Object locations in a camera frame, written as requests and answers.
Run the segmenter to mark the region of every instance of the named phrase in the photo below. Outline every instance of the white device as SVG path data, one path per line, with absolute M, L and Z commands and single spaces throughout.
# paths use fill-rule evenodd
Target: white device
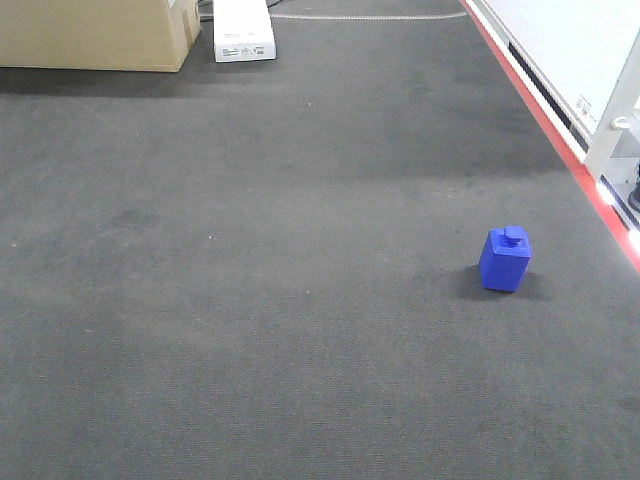
M 276 58 L 276 42 L 266 1 L 214 0 L 213 48 L 216 62 Z

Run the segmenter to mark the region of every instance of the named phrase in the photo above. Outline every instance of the gray carpet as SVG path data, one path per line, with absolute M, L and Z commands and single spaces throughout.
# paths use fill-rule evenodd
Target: gray carpet
M 274 30 L 0 70 L 0 478 L 640 477 L 637 274 L 472 21 Z

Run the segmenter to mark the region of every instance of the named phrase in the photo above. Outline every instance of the cardboard box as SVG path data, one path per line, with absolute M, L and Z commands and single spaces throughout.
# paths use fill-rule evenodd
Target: cardboard box
M 0 66 L 177 72 L 197 0 L 0 0 Z
M 276 58 L 276 42 L 265 0 L 214 0 L 216 62 Z

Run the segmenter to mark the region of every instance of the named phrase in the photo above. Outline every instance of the blue block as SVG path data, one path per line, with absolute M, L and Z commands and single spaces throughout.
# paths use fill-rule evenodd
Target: blue block
M 522 285 L 532 255 L 524 228 L 510 225 L 489 230 L 480 257 L 482 286 L 515 292 Z

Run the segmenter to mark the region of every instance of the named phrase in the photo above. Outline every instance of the red stripe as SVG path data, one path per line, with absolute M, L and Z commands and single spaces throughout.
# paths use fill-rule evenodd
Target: red stripe
M 620 220 L 620 217 L 618 217 L 613 207 L 604 203 L 604 201 L 600 197 L 600 194 L 596 190 L 595 181 L 587 171 L 587 168 L 582 163 L 580 163 L 580 160 L 573 153 L 569 145 L 567 145 L 565 139 L 553 126 L 553 123 L 551 123 L 547 115 L 544 113 L 542 107 L 540 107 L 531 92 L 529 92 L 520 76 L 516 73 L 500 48 L 493 41 L 491 35 L 489 35 L 473 10 L 471 10 L 467 1 L 461 1 L 469 12 L 469 15 L 473 19 L 474 23 L 480 30 L 480 33 L 487 42 L 487 45 L 489 45 L 489 48 L 491 48 L 491 51 L 509 77 L 509 80 L 511 80 L 511 83 L 513 83 L 516 90 L 533 114 L 534 118 L 544 131 L 545 135 L 560 155 L 560 158 L 562 158 L 564 164 L 573 174 L 578 184 L 582 187 L 585 195 L 591 201 L 596 211 L 600 214 L 600 217 L 607 225 L 614 238 L 618 241 L 623 252 L 627 255 L 627 257 L 629 257 L 629 260 L 631 260 L 631 263 L 636 268 L 638 273 L 640 273 L 640 253 L 638 253 L 633 245 L 631 245 L 627 227 L 624 225 L 624 223 L 622 223 L 622 220 Z

